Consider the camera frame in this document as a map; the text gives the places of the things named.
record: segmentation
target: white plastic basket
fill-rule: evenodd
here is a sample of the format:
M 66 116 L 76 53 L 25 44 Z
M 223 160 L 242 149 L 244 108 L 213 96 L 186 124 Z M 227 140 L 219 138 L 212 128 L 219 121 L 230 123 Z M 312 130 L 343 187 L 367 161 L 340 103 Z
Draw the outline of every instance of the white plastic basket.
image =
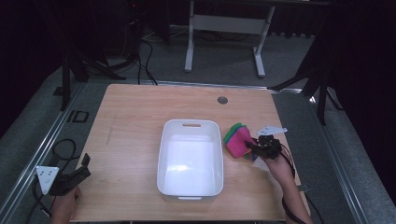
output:
M 219 126 L 171 119 L 163 128 L 157 187 L 168 201 L 212 201 L 223 188 Z

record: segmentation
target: wooden table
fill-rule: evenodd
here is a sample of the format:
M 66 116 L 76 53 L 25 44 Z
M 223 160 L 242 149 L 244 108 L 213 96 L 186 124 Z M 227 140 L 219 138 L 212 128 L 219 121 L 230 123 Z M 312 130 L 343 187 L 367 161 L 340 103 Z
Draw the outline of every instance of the wooden table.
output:
M 156 179 L 169 119 L 213 120 L 221 137 L 237 122 L 253 137 L 265 125 L 282 127 L 267 90 L 112 84 L 83 149 L 92 175 L 80 184 L 75 221 L 284 219 L 280 186 L 252 161 L 234 159 L 224 144 L 224 188 L 214 202 L 166 201 Z M 283 133 L 276 138 L 288 147 Z

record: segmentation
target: human hand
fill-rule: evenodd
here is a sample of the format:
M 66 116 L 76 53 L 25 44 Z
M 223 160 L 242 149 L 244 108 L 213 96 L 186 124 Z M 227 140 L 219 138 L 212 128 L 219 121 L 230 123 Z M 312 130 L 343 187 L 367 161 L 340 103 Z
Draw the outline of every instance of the human hand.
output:
M 285 153 L 285 149 L 282 149 L 280 153 L 282 153 L 288 160 L 290 160 L 290 156 L 288 153 Z M 287 161 L 285 157 L 280 154 L 274 160 L 261 157 L 270 169 L 270 172 L 274 179 L 279 183 L 280 187 L 282 188 L 290 184 L 295 185 L 289 161 Z
M 53 197 L 52 200 L 55 201 L 51 209 L 51 224 L 64 224 L 70 222 L 75 211 L 75 201 L 80 193 L 79 187 L 75 187 L 64 196 Z

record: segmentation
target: human arm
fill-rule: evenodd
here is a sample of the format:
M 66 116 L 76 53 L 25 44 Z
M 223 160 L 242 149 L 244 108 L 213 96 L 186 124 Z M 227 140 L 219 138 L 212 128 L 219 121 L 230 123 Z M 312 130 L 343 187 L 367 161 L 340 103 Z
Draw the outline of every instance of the human arm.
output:
M 306 224 L 313 223 L 311 217 L 305 209 L 303 199 L 295 182 L 290 164 L 289 155 L 282 150 L 282 155 L 278 155 L 274 160 L 262 158 L 270 169 L 274 179 L 279 183 L 283 191 L 283 198 L 289 210 Z M 286 223 L 296 223 L 289 216 L 286 216 Z
M 56 196 L 51 209 L 51 224 L 65 224 L 70 222 L 75 211 L 75 201 L 79 196 L 78 187 L 70 190 L 64 196 Z

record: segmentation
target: sponge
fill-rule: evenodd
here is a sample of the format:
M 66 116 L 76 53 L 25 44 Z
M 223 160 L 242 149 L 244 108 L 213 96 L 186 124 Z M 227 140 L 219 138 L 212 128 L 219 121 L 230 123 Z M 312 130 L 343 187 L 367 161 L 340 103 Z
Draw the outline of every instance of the sponge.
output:
M 242 157 L 250 152 L 245 141 L 257 145 L 250 136 L 250 131 L 246 125 L 236 123 L 224 137 L 224 143 L 235 158 Z

